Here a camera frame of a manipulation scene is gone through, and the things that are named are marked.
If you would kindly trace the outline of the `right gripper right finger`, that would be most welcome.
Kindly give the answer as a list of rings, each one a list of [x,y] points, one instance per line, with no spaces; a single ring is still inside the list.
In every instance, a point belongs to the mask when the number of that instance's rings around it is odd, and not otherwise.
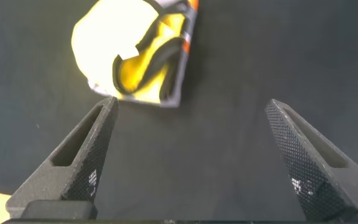
[[[358,222],[358,164],[287,104],[265,114],[306,219]]]

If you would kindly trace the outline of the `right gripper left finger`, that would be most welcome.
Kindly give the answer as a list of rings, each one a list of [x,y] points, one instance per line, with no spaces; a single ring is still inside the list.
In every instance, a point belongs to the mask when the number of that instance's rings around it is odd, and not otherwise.
[[[35,201],[94,202],[118,111],[117,98],[96,103],[6,202],[9,216]]]

